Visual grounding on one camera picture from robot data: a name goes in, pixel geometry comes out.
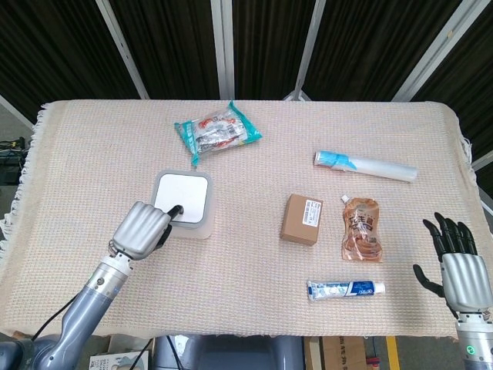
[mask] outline tube cap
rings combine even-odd
[[[375,294],[385,293],[384,283],[374,283],[375,284]]]

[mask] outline woven cloth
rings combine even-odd
[[[86,283],[157,173],[191,170],[174,122],[214,101],[90,101],[40,112],[13,213],[0,287],[0,331],[33,333]],[[134,272],[96,334],[454,335],[444,301],[417,283],[440,269],[422,225],[438,211],[470,226],[493,267],[491,235],[458,119],[438,103],[237,102],[263,139],[202,158],[217,196],[208,240],[169,240]],[[403,183],[313,166],[318,150],[416,166]],[[324,201],[318,242],[280,240],[288,197]],[[340,196],[381,207],[381,264],[343,261]],[[375,297],[309,302],[307,280],[382,281]],[[60,318],[45,333],[60,330]]]

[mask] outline gray machine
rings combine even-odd
[[[125,284],[132,270],[130,263],[146,258],[162,247],[171,232],[169,222],[182,212],[181,206],[164,213],[151,205],[135,203],[109,242],[110,255],[102,259],[85,287],[73,298],[63,316],[59,338],[37,338],[37,333],[32,340],[0,343],[0,370],[74,369],[83,345]],[[440,214],[435,216],[441,232],[430,221],[424,220],[424,225],[433,237],[443,286],[430,282],[419,265],[414,265],[414,273],[423,287],[445,298],[456,317],[465,369],[493,370],[493,324],[484,316],[484,312],[493,306],[493,294],[485,263],[477,255],[472,234],[464,224],[456,224]],[[180,340],[185,342],[185,350],[177,361],[174,347]],[[259,337],[255,341],[234,337],[213,340],[203,336],[160,337],[155,343],[153,366],[154,369],[181,368],[181,365],[187,369],[201,369],[210,363],[210,368],[219,368],[218,358],[213,353],[223,353],[221,363],[224,365],[228,361],[225,349],[230,350],[235,342],[239,350],[252,347],[243,364],[253,365],[258,361],[259,365],[254,368],[261,368],[261,362],[269,364],[267,368],[304,368],[300,338],[284,336]],[[241,368],[241,359],[240,362],[238,357],[230,360],[237,361],[234,368]]]

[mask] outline white label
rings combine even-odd
[[[322,203],[307,199],[303,214],[303,225],[317,227],[321,207]]]

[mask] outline cardboard box on floor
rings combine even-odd
[[[306,370],[367,370],[362,337],[305,337]]]

